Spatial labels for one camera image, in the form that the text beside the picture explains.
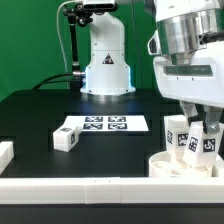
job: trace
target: white box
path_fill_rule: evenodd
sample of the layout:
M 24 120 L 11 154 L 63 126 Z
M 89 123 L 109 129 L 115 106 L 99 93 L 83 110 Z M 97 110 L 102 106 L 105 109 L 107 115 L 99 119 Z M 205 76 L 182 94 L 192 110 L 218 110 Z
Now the white box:
M 13 143 L 1 142 L 0 144 L 0 174 L 8 166 L 12 158 L 14 157 Z
M 166 150 L 173 159 L 182 159 L 187 143 L 189 126 L 184 115 L 165 116 Z
M 61 126 L 53 133 L 54 149 L 69 152 L 79 141 L 78 126 Z

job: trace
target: white plastic housing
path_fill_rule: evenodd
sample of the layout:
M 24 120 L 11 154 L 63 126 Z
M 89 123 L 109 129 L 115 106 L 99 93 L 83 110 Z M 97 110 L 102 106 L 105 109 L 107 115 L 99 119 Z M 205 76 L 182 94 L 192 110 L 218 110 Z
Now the white plastic housing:
M 155 41 L 155 45 L 156 45 L 156 52 L 152 52 L 151 48 L 150 48 L 150 43 L 152 41 Z M 160 40 L 159 40 L 159 34 L 158 34 L 158 30 L 155 31 L 154 35 L 152 36 L 152 38 L 149 40 L 148 44 L 147 44 L 147 48 L 148 48 L 148 52 L 150 55 L 161 55 L 162 51 L 161 51 L 161 46 L 160 46 Z
M 156 6 L 156 22 L 192 12 L 223 7 L 222 0 L 154 0 L 154 2 Z
M 130 67 L 124 58 L 124 25 L 109 13 L 93 15 L 91 62 L 86 68 L 83 93 L 121 95 L 135 91 L 130 84 Z
M 168 56 L 154 58 L 154 70 L 163 97 L 224 108 L 224 42 L 207 44 L 207 49 L 192 53 L 191 65 L 209 65 L 212 76 L 167 75 L 164 66 L 171 65 Z

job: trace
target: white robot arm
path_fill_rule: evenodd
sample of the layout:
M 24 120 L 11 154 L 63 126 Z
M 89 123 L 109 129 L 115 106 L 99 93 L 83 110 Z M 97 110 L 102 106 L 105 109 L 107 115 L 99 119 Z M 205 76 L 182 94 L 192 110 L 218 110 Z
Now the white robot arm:
M 148 50 L 156 56 L 153 64 L 159 90 L 164 97 L 180 100 L 190 125 L 183 158 L 195 167 L 212 164 L 222 137 L 219 119 L 224 108 L 224 1 L 145 2 L 156 9 L 157 31 Z M 204 106 L 204 122 L 198 120 L 195 104 Z M 176 133 L 175 122 L 171 123 Z
M 73 46 L 75 24 L 90 26 L 91 62 L 86 67 L 86 84 L 81 88 L 83 95 L 100 100 L 116 100 L 120 96 L 133 93 L 130 67 L 125 62 L 124 25 L 109 12 L 116 11 L 118 4 L 128 4 L 139 0 L 83 0 L 73 9 L 66 10 Z M 73 74 L 80 72 L 77 49 L 73 48 Z

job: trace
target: black tabletop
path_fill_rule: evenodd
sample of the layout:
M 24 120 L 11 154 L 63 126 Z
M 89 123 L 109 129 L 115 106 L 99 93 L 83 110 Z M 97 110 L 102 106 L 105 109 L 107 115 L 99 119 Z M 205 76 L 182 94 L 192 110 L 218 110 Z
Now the black tabletop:
M 86 100 L 80 93 L 68 90 L 15 92 L 0 103 L 0 141 L 13 141 L 15 150 L 15 157 L 1 178 L 147 177 L 149 157 L 165 150 L 163 116 L 180 113 L 177 101 L 164 99 L 151 90 L 137 90 L 134 97 L 113 103 Z M 69 153 L 56 151 L 53 132 L 68 115 L 143 115 L 149 132 L 83 132 Z M 4 224 L 31 220 L 32 223 L 49 220 L 54 223 L 209 223 L 208 220 L 222 223 L 223 207 L 217 204 L 1 205 L 0 215 Z
M 4 177 L 144 177 L 148 159 L 165 150 L 163 116 L 175 101 L 138 90 L 121 102 L 100 103 L 80 93 L 19 91 L 0 104 L 0 141 L 13 140 L 15 158 Z M 143 115 L 149 132 L 83 132 L 69 152 L 53 149 L 53 132 L 68 115 Z

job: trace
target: green wall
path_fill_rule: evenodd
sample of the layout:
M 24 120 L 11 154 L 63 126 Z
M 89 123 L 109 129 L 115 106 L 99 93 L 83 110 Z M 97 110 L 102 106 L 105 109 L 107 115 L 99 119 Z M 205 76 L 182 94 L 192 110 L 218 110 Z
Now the green wall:
M 0 7 L 0 100 L 16 90 L 31 89 L 44 78 L 63 73 L 64 64 L 56 33 L 56 12 L 63 0 L 1 0 Z M 146 44 L 155 30 L 153 19 L 144 11 L 143 2 L 135 4 L 135 19 L 140 45 L 144 88 L 155 88 L 152 57 Z M 140 68 L 132 28 L 131 6 L 120 6 L 113 13 L 126 28 L 126 62 L 132 68 L 132 83 L 142 88 Z M 66 54 L 71 58 L 67 21 L 61 17 Z M 82 68 L 89 63 L 89 30 L 78 28 Z M 67 88 L 66 84 L 44 88 Z

